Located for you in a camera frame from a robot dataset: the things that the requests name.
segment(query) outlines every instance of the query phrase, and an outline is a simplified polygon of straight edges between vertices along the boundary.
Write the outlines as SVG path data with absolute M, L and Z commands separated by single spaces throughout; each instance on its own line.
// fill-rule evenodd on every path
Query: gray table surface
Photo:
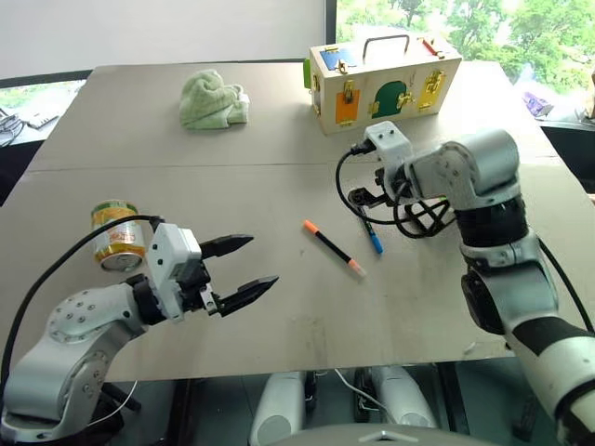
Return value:
M 378 258 L 361 222 L 335 192 L 340 154 L 362 129 L 325 137 L 300 87 L 297 64 L 216 68 L 251 96 L 247 125 L 189 134 L 179 128 L 184 80 L 203 66 L 97 69 L 0 208 L 0 340 L 37 276 L 88 231 L 93 205 L 107 198 L 190 228 L 200 240 L 234 232 L 256 239 L 207 266 L 225 295 L 259 276 L 281 280 L 229 318 L 188 315 L 152 327 L 116 358 L 108 378 L 171 379 L 329 367 L 504 356 L 503 340 L 471 320 L 460 290 L 460 236 L 451 227 L 423 241 L 377 228 Z M 437 116 L 398 126 L 417 150 L 486 125 L 504 126 L 520 146 L 528 219 L 595 310 L 595 210 L 495 64 L 464 63 Z M 373 158 L 346 165 L 345 187 L 373 187 Z M 378 216 L 388 212 L 378 211 Z M 314 221 L 353 255 L 359 281 L 301 228 Z M 81 289 L 121 281 L 84 249 L 40 290 L 15 357 L 42 333 L 47 313 Z M 558 285 L 562 314 L 579 317 Z

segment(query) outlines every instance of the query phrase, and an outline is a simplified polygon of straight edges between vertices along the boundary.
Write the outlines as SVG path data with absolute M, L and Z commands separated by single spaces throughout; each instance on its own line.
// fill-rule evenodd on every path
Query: white cable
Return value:
M 132 398 L 132 394 L 134 393 L 134 389 L 137 388 L 137 384 L 138 383 L 139 383 L 139 381 L 135 381 L 134 382 L 134 384 L 132 385 L 132 388 L 130 389 L 130 393 L 128 393 L 128 396 L 126 397 L 126 399 L 124 400 L 124 402 L 122 404 L 120 404 L 120 406 L 115 411 L 113 411 L 109 415 L 105 415 L 103 418 L 100 418 L 99 420 L 95 420 L 95 421 L 89 423 L 86 426 L 87 427 L 90 427 L 90 426 L 96 425 L 97 423 L 101 423 L 102 421 L 105 421 L 108 418 L 112 418 L 114 415 L 116 415 L 118 412 L 120 412 L 122 410 L 122 408 L 124 406 L 126 406 L 126 403 L 128 402 L 128 400 L 130 400 L 130 398 Z
M 338 377 L 341 378 L 341 381 L 343 381 L 343 384 L 345 386 L 347 386 L 347 388 L 353 390 L 358 395 L 362 395 L 367 400 L 372 401 L 376 406 L 378 406 L 380 409 L 382 409 L 384 411 L 384 414 L 387 416 L 387 418 L 389 419 L 389 421 L 391 423 L 393 423 L 394 425 L 397 425 L 398 424 L 396 422 L 396 420 L 394 419 L 394 417 L 392 416 L 392 414 L 390 413 L 389 408 L 387 406 L 385 406 L 384 404 L 382 404 L 377 399 L 373 398 L 371 395 L 368 395 L 363 390 L 360 390 L 359 388 L 354 387 L 350 383 L 348 383 L 347 382 L 347 379 L 345 379 L 345 376 L 343 376 L 343 374 L 338 369 L 335 369 L 335 372 L 338 374 Z

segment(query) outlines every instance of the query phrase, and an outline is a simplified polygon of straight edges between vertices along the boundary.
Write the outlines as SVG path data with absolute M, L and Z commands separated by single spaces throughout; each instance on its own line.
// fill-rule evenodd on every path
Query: metal handle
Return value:
M 409 37 L 409 34 L 395 34 L 395 35 L 384 35 L 382 37 L 370 37 L 369 39 L 367 39 L 365 41 L 364 44 L 364 52 L 362 54 L 362 63 L 365 63 L 365 53 L 368 49 L 368 44 L 370 42 L 374 42 L 375 40 L 387 40 L 387 39 L 405 39 L 405 50 L 403 52 L 403 54 L 405 54 L 407 52 L 407 48 L 409 47 L 409 41 L 411 40 L 411 38 Z

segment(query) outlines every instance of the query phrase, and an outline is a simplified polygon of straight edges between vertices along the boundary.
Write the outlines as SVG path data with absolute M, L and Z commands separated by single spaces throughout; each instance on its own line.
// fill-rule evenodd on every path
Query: pen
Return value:
M 322 234 L 320 232 L 320 230 L 316 227 L 316 225 L 314 225 L 309 220 L 304 220 L 304 228 L 306 228 L 307 230 L 309 230 L 318 239 L 320 239 L 320 241 L 322 243 L 324 243 L 326 246 L 328 246 L 329 248 L 331 248 L 335 254 L 337 254 L 339 257 L 341 257 L 343 259 L 343 261 L 345 263 L 347 263 L 347 266 L 348 267 L 350 267 L 355 272 L 357 272 L 361 277 L 365 277 L 365 274 L 366 274 L 365 273 L 365 270 L 362 267 L 360 267 L 360 265 L 354 259 L 352 259 L 347 254 L 345 254 L 338 246 L 336 246 L 334 243 L 332 243 L 330 240 L 328 240 L 324 236 L 324 234 Z
M 362 214 L 363 216 L 367 216 L 363 207 L 358 206 L 357 210 L 360 211 L 360 214 Z M 372 240 L 372 244 L 376 248 L 376 252 L 379 254 L 382 254 L 384 251 L 384 248 L 382 247 L 382 243 L 380 243 L 380 239 L 376 235 L 374 228 L 372 228 L 372 225 L 370 224 L 369 221 L 364 220 L 363 218 L 362 218 L 362 222 L 364 223 L 365 230 L 367 230 L 368 234 L 370 235 L 370 240 Z

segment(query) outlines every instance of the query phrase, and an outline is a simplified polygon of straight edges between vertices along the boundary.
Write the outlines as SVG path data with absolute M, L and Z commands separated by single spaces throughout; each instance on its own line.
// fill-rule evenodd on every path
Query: window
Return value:
M 0 148 L 46 139 L 84 80 L 0 88 Z
M 438 33 L 552 96 L 583 98 L 595 65 L 593 0 L 337 0 L 338 42 L 403 29 Z

